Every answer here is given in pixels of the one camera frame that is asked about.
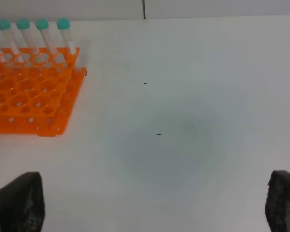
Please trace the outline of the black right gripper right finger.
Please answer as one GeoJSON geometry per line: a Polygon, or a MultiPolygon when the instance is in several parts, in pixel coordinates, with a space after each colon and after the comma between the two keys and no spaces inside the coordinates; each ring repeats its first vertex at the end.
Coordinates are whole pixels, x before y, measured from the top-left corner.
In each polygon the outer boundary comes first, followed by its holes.
{"type": "Polygon", "coordinates": [[[272,171],[268,182],[265,216],[272,232],[290,232],[290,173],[272,171]]]}

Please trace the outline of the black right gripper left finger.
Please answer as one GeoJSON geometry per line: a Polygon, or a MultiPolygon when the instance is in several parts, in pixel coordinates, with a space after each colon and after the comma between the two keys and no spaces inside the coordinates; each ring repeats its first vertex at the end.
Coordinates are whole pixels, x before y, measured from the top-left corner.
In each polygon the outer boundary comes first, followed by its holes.
{"type": "Polygon", "coordinates": [[[0,232],[40,232],[45,201],[39,172],[26,172],[0,189],[0,232]]]}

